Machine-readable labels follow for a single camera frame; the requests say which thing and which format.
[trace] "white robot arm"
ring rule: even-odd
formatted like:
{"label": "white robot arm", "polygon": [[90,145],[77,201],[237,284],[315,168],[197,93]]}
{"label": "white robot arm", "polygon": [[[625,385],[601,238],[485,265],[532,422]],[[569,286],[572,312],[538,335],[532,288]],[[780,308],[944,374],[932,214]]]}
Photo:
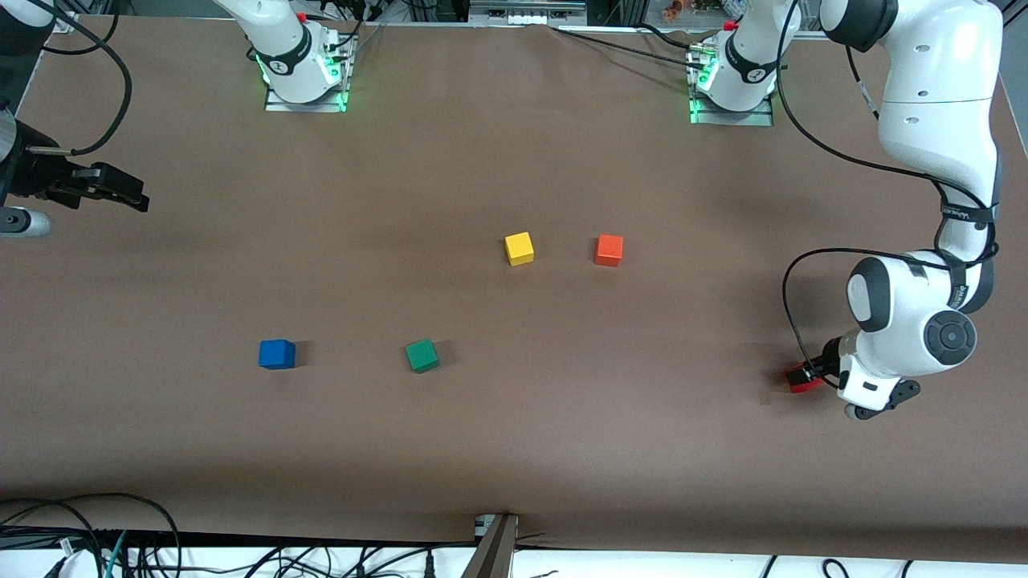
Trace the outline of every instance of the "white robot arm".
{"label": "white robot arm", "polygon": [[289,0],[214,0],[232,14],[257,52],[268,85],[291,103],[317,100],[342,80],[339,33],[301,22]]}
{"label": "white robot arm", "polygon": [[[798,27],[794,14],[782,35],[788,5],[756,4],[738,30],[721,33],[719,72],[700,86],[715,104],[748,110],[773,88],[779,41],[787,44]],[[847,414],[866,420],[919,392],[906,377],[953,368],[977,346],[967,315],[992,293],[1001,162],[989,108],[1002,16],[984,0],[823,0],[821,23],[836,42],[886,49],[879,141],[935,177],[943,196],[933,248],[857,263],[846,292],[858,328],[787,375],[796,386],[837,374]]]}
{"label": "white robot arm", "polygon": [[[284,101],[306,103],[319,99],[342,81],[341,61],[354,34],[339,41],[339,33],[294,13],[289,0],[215,0],[228,10],[253,44],[264,80]],[[53,29],[56,17],[66,17],[53,0],[0,0],[0,55],[38,51]],[[39,198],[77,209],[80,200],[108,200],[146,212],[149,198],[143,182],[105,162],[76,165],[69,157],[91,152],[116,129],[127,109],[127,71],[103,40],[73,24],[97,46],[111,55],[126,77],[125,96],[117,119],[105,136],[82,150],[62,149],[52,139],[14,118],[9,103],[0,101],[0,237],[42,237],[50,231],[45,214],[4,207],[6,196]]]}

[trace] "wire bundle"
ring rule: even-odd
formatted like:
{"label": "wire bundle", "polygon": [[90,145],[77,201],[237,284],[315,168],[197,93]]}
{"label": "wire bundle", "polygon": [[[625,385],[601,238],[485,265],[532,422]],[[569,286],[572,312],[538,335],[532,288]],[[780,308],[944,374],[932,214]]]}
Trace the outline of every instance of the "wire bundle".
{"label": "wire bundle", "polygon": [[[160,547],[157,546],[156,543],[147,541],[152,538],[151,533],[149,532],[122,531],[118,534],[113,545],[111,545],[110,541],[105,540],[103,536],[105,534],[107,536],[112,536],[112,534],[110,532],[98,532],[89,520],[82,515],[77,508],[71,505],[73,502],[101,499],[130,500],[143,504],[159,513],[168,523],[173,542],[175,543],[175,563],[172,565],[166,565],[160,562]],[[293,556],[286,554],[285,550],[288,547],[287,545],[276,546],[261,556],[256,563],[240,568],[217,569],[186,567],[182,565],[182,540],[179,535],[178,526],[176,525],[171,513],[169,513],[163,506],[153,500],[149,500],[135,494],[121,492],[81,494],[60,500],[49,500],[43,498],[14,498],[0,500],[0,506],[15,504],[30,505],[6,516],[2,522],[0,522],[0,538],[25,538],[26,540],[0,549],[46,548],[56,546],[61,540],[69,539],[72,540],[76,546],[78,546],[76,553],[77,551],[87,551],[94,556],[97,565],[98,578],[110,578],[115,566],[123,569],[125,571],[125,576],[130,576],[132,578],[179,578],[183,571],[201,572],[214,575],[232,574],[246,571],[247,574],[245,575],[245,578],[252,578],[261,568],[271,563],[277,563],[279,565],[279,568],[274,571],[274,578],[286,578],[286,576],[290,575],[290,572],[298,572],[299,574],[314,576],[315,578],[403,578],[399,574],[388,572],[389,568],[400,561],[420,553],[427,554],[426,571],[427,573],[431,572],[434,576],[435,570],[434,562],[432,559],[433,550],[438,548],[475,545],[475,542],[454,542],[449,544],[431,544],[420,546],[411,551],[398,554],[386,562],[382,562],[370,571],[365,569],[365,565],[372,556],[382,550],[380,546],[363,548],[357,564],[341,573],[333,573],[332,571],[332,556],[329,551],[329,544],[316,544],[314,546],[309,546],[301,553]],[[16,523],[17,521],[35,512],[38,512],[43,508],[60,508],[65,510],[78,520],[78,522],[82,526],[82,529],[11,526],[11,523]],[[530,537],[533,536],[525,536],[521,539],[523,540]],[[104,554],[105,548],[110,548],[111,553],[109,556]],[[137,555],[130,556],[130,548],[137,548]],[[309,563],[308,556],[310,556],[310,554],[318,549],[323,549],[325,551],[328,559],[327,568],[321,568]],[[61,568],[65,565],[69,557],[71,556],[66,556],[61,559],[58,565],[54,566],[54,570],[57,572],[51,571],[51,573],[54,575],[60,573]]]}

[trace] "cable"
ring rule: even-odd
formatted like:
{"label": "cable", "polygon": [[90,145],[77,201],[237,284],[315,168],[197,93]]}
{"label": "cable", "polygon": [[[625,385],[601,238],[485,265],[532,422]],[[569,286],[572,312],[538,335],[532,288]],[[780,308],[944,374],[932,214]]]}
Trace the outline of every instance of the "cable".
{"label": "cable", "polygon": [[[114,31],[117,30],[118,28],[118,19],[121,16],[121,14],[117,12],[119,1],[120,0],[114,0],[114,2],[111,3],[112,8],[115,10],[114,20],[111,21],[111,27],[107,29],[107,34],[104,35],[104,42],[109,41],[111,37],[114,36]],[[54,55],[63,55],[66,57],[88,55],[89,52],[98,49],[100,49],[100,44],[97,43],[94,43],[93,46],[89,46],[88,48],[79,48],[78,50],[62,50],[61,48],[50,48],[49,46],[43,46],[43,51],[51,52]]]}
{"label": "cable", "polygon": [[360,557],[357,558],[357,564],[355,564],[353,568],[351,568],[350,570],[347,570],[341,576],[341,578],[346,578],[347,576],[350,576],[354,572],[357,572],[357,575],[361,576],[363,574],[363,572],[364,572],[364,563],[367,562],[368,558],[370,558],[371,556],[375,555],[376,553],[378,553],[380,551],[381,551],[381,548],[375,548],[375,549],[371,550],[370,552],[368,552],[367,546],[361,548],[361,555],[360,555]]}
{"label": "cable", "polygon": [[[16,512],[16,513],[14,513],[12,515],[7,516],[3,521],[0,521],[0,525],[6,525],[7,522],[11,521],[12,519],[21,518],[22,516],[28,515],[28,514],[32,513],[33,511],[35,511],[35,510],[37,510],[39,508],[43,508],[43,507],[46,507],[46,506],[58,506],[58,507],[60,507],[60,508],[62,508],[62,509],[64,509],[66,511],[70,512],[73,516],[75,516],[75,518],[78,519],[79,523],[82,525],[82,528],[84,528],[85,531],[87,532],[88,539],[85,540],[86,549],[89,550],[90,553],[93,553],[94,559],[97,563],[97,575],[100,576],[102,574],[102,572],[103,572],[103,562],[102,562],[103,561],[103,556],[101,555],[101,552],[100,552],[100,541],[97,540],[97,535],[94,533],[93,525],[89,523],[89,520],[87,520],[85,518],[85,516],[82,515],[81,512],[79,512],[77,509],[69,506],[68,504],[65,504],[63,501],[60,501],[60,500],[47,500],[47,499],[44,499],[44,498],[22,498],[22,499],[10,498],[10,499],[6,499],[6,500],[0,500],[0,506],[3,506],[5,504],[19,503],[19,502],[33,502],[33,503],[36,503],[38,505],[30,507],[30,508],[26,508],[26,509],[24,509],[24,510],[22,510],[20,512]],[[15,531],[20,531],[20,530],[22,530],[22,529],[5,529],[3,531],[3,535],[5,537],[7,537],[7,536],[9,536],[11,534],[14,534]],[[21,534],[21,535],[25,535],[24,532],[16,532],[16,533]]]}
{"label": "cable", "polygon": [[420,8],[423,10],[435,10],[436,8],[439,7],[439,2],[436,2],[435,4],[432,4],[432,5],[429,5],[429,6],[421,6],[419,4],[414,4],[410,0],[400,0],[400,1],[403,2],[404,4],[410,6],[411,8]]}
{"label": "cable", "polygon": [[274,556],[274,554],[277,554],[277,553],[279,553],[281,551],[282,551],[282,546],[279,546],[278,548],[274,548],[270,552],[268,552],[268,553],[264,554],[263,556],[261,556],[261,558],[259,561],[257,561],[257,563],[254,564],[250,568],[250,570],[246,573],[246,575],[243,578],[253,578],[254,574],[257,574],[257,571],[260,570],[260,567],[262,567],[265,564],[267,564],[268,561],[270,561],[271,557]]}
{"label": "cable", "polygon": [[638,24],[633,24],[632,28],[641,28],[641,29],[645,29],[645,30],[649,30],[650,32],[654,33],[657,36],[657,38],[660,38],[661,40],[663,40],[664,42],[667,42],[668,44],[670,44],[672,46],[675,46],[675,47],[678,47],[678,48],[684,48],[686,50],[688,50],[688,49],[691,48],[691,46],[689,44],[686,44],[685,42],[678,42],[677,40],[674,40],[673,38],[669,37],[668,35],[664,34],[663,32],[657,30],[655,27],[653,27],[653,26],[651,26],[649,24],[646,24],[645,22],[640,22]]}
{"label": "cable", "polygon": [[369,577],[370,576],[378,576],[378,573],[381,570],[383,570],[383,569],[386,569],[386,568],[388,568],[388,567],[390,567],[390,566],[392,566],[392,565],[400,562],[401,559],[406,559],[406,558],[408,558],[410,556],[417,555],[417,554],[419,554],[421,552],[427,552],[429,550],[434,550],[436,548],[455,548],[455,547],[458,547],[458,546],[474,546],[474,545],[476,545],[475,542],[453,542],[451,544],[437,544],[437,545],[433,545],[433,546],[425,546],[424,548],[417,548],[415,550],[411,550],[409,552],[402,553],[402,554],[400,554],[398,556],[395,556],[395,557],[393,557],[393,558],[391,558],[391,559],[389,559],[387,562],[383,562],[382,564],[378,565],[374,570],[372,570],[371,572],[368,572],[367,576],[369,576]]}
{"label": "cable", "polygon": [[667,57],[662,57],[660,55],[655,55],[653,52],[647,52],[646,50],[637,50],[635,48],[629,48],[628,46],[622,46],[621,44],[615,44],[614,42],[608,42],[607,40],[600,40],[599,38],[591,38],[589,36],[585,36],[584,34],[579,34],[577,32],[568,32],[566,30],[560,30],[559,28],[554,28],[553,31],[557,32],[557,33],[560,33],[560,34],[563,34],[564,36],[571,36],[572,38],[578,38],[579,40],[585,40],[587,42],[594,42],[596,44],[602,44],[603,46],[610,46],[611,48],[617,48],[619,50],[624,50],[626,52],[632,52],[634,55],[639,55],[639,56],[648,57],[648,58],[651,58],[651,59],[656,59],[658,61],[664,61],[664,62],[669,62],[671,64],[682,65],[682,66],[684,66],[686,68],[694,68],[696,70],[700,70],[700,69],[703,68],[703,65],[701,65],[700,63],[692,63],[692,62],[686,62],[686,61],[680,61],[680,60],[675,60],[675,59],[670,59],[670,58],[667,58]]}
{"label": "cable", "polygon": [[118,536],[118,541],[114,543],[114,549],[111,550],[111,559],[107,563],[107,572],[104,573],[104,578],[112,578],[114,576],[114,563],[118,559],[118,552],[121,551],[121,544],[125,541],[125,534],[128,534],[128,531],[122,530],[121,536]]}
{"label": "cable", "polygon": [[821,561],[821,574],[824,575],[824,578],[833,578],[833,576],[829,574],[829,566],[833,564],[839,568],[840,572],[842,572],[842,578],[849,578],[849,572],[846,572],[846,567],[834,557],[827,557]]}
{"label": "cable", "polygon": [[849,46],[846,46],[846,60],[849,61],[849,71],[853,73],[853,80],[856,80],[856,85],[860,88],[860,95],[864,96],[865,102],[868,103],[868,108],[871,109],[871,114],[874,114],[875,120],[877,120],[878,107],[875,106],[874,99],[868,94],[868,87],[864,84],[864,80],[860,79],[860,73],[856,70],[856,63],[853,62],[853,50]]}
{"label": "cable", "polygon": [[1011,23],[1013,23],[1014,21],[1018,20],[1018,16],[1021,15],[1021,12],[1025,11],[1025,8],[1028,8],[1028,3],[1026,3],[1024,6],[1021,6],[1020,8],[1018,8],[1018,11],[1014,12],[1014,15],[1011,16],[1006,22],[1003,23],[1003,28],[1006,28],[1007,26],[1011,26]]}
{"label": "cable", "polygon": [[425,552],[425,578],[436,578],[436,558],[432,550]]}
{"label": "cable", "polygon": [[768,559],[768,564],[764,567],[764,572],[761,574],[761,578],[768,578],[768,576],[771,575],[771,567],[774,566],[776,559],[778,559],[778,554],[775,554]]}
{"label": "cable", "polygon": [[[70,498],[63,498],[61,500],[46,500],[46,499],[40,499],[40,498],[8,498],[8,499],[5,499],[5,500],[0,500],[0,506],[6,505],[6,504],[14,504],[14,503],[19,503],[19,502],[34,502],[34,503],[37,504],[35,506],[28,507],[28,508],[26,508],[26,509],[24,509],[24,510],[15,513],[15,514],[12,514],[12,515],[8,516],[5,520],[3,520],[3,523],[7,523],[8,521],[10,521],[11,519],[14,519],[14,518],[19,518],[19,517],[22,517],[22,516],[25,516],[25,515],[29,515],[32,512],[34,512],[36,510],[39,510],[40,508],[45,508],[47,506],[59,506],[61,508],[69,510],[76,517],[79,518],[79,521],[81,521],[82,525],[89,532],[89,536],[93,538],[94,544],[96,545],[96,548],[97,548],[96,551],[95,551],[95,553],[94,553],[94,555],[100,555],[99,554],[100,546],[99,546],[99,543],[96,541],[96,536],[93,533],[93,527],[89,525],[88,520],[86,520],[85,517],[82,516],[81,513],[79,513],[77,510],[75,510],[75,508],[72,508],[71,506],[68,505],[68,502],[75,502],[75,501],[79,501],[79,500],[93,500],[93,499],[98,499],[98,498],[123,498],[123,499],[126,499],[126,500],[132,500],[132,501],[135,501],[135,502],[139,502],[141,504],[145,504],[145,505],[153,508],[154,510],[156,510],[157,513],[159,513],[161,515],[161,517],[164,518],[164,521],[168,522],[168,526],[169,526],[169,528],[172,531],[172,536],[175,539],[175,546],[176,546],[176,549],[178,550],[178,561],[177,561],[177,566],[176,566],[175,577],[179,578],[179,576],[182,574],[182,541],[180,540],[180,537],[179,537],[179,529],[178,529],[178,526],[175,523],[175,518],[172,517],[172,514],[169,513],[168,510],[166,510],[163,506],[161,506],[160,504],[154,502],[153,500],[150,500],[148,498],[143,498],[142,496],[137,496],[135,494],[127,494],[127,493],[124,493],[124,492],[100,492],[100,493],[95,493],[95,494],[80,494],[78,496],[72,496]],[[98,571],[100,570],[99,565],[100,565],[100,561],[98,561]]]}
{"label": "cable", "polygon": [[107,45],[106,40],[101,40],[100,37],[90,32],[87,28],[75,22],[75,19],[64,13],[64,11],[59,10],[58,8],[49,4],[46,4],[42,0],[28,0],[28,1],[31,4],[35,5],[36,7],[42,8],[47,12],[53,14],[58,19],[68,23],[68,25],[71,26],[73,29],[75,29],[79,34],[85,36],[86,38],[91,40],[95,44],[98,44],[105,52],[107,52],[108,56],[111,57],[111,60],[113,60],[114,64],[118,66],[118,69],[121,71],[121,76],[124,78],[125,87],[124,87],[124,95],[121,98],[121,106],[118,107],[118,112],[117,114],[114,115],[114,120],[111,121],[110,127],[107,128],[107,131],[104,132],[104,134],[100,137],[100,139],[97,140],[97,142],[93,143],[91,145],[85,148],[78,148],[78,149],[63,149],[56,147],[37,147],[37,146],[29,147],[29,152],[32,152],[33,154],[49,154],[59,156],[78,156],[80,154],[88,154],[99,149],[100,147],[104,146],[105,144],[107,144],[107,141],[111,140],[111,137],[114,136],[114,132],[118,130],[118,127],[124,119],[125,113],[128,112],[128,103],[132,102],[132,75],[128,73],[128,67],[125,66],[125,63],[124,61],[121,60],[121,57],[119,57],[117,52],[115,52],[110,46]]}
{"label": "cable", "polygon": [[357,36],[357,33],[361,30],[361,25],[363,25],[363,24],[364,24],[363,20],[357,21],[357,26],[354,27],[354,30],[350,31],[350,34],[347,34],[345,38],[343,38],[342,40],[336,42],[335,44],[329,44],[329,46],[328,46],[329,51],[335,50],[336,48],[338,48],[340,46],[345,46],[346,42],[350,42],[351,39],[353,39],[355,36]]}
{"label": "cable", "polygon": [[289,563],[289,566],[285,567],[284,569],[279,569],[279,571],[274,573],[274,578],[283,578],[286,575],[287,572],[289,572],[290,570],[293,569],[294,566],[296,566],[297,564],[299,564],[300,558],[302,558],[303,556],[305,556],[305,555],[309,554],[310,552],[315,551],[315,549],[317,549],[319,547],[321,547],[321,546],[320,545],[315,545],[315,546],[310,546],[309,548],[303,550],[303,552],[301,552],[300,555],[292,558],[292,562]]}

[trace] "table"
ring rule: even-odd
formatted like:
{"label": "table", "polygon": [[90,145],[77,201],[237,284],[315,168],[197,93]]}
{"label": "table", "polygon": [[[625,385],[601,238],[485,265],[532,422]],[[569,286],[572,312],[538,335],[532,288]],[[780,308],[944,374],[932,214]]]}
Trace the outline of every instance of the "table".
{"label": "table", "polygon": [[[785,393],[781,274],[817,247],[929,245],[925,183],[780,113],[690,124],[681,68],[545,27],[389,27],[335,115],[263,112],[231,22],[123,17],[112,46],[133,105],[87,160],[151,210],[27,202],[54,233],[0,245],[2,494],[132,491],[205,532],[464,539],[509,510],[559,546],[1028,558],[1028,166],[1001,89],[980,349],[860,424],[832,391]],[[842,48],[788,61],[806,125],[888,161]],[[884,53],[858,64],[880,94]],[[120,93],[102,53],[45,55],[20,117],[81,146]],[[512,268],[522,230],[536,262]],[[601,232],[626,240],[617,269],[590,260]],[[854,262],[797,273],[814,349],[852,326]],[[278,337],[302,367],[257,366]],[[443,366],[417,375],[424,337]],[[127,507],[90,511],[160,527]]]}

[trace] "metal frame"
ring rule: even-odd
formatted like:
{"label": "metal frame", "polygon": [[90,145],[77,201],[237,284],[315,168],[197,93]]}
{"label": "metal frame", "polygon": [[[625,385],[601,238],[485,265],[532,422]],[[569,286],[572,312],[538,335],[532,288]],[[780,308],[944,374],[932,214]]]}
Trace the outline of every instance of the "metal frame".
{"label": "metal frame", "polygon": [[517,516],[495,514],[461,578],[509,578],[517,540]]}

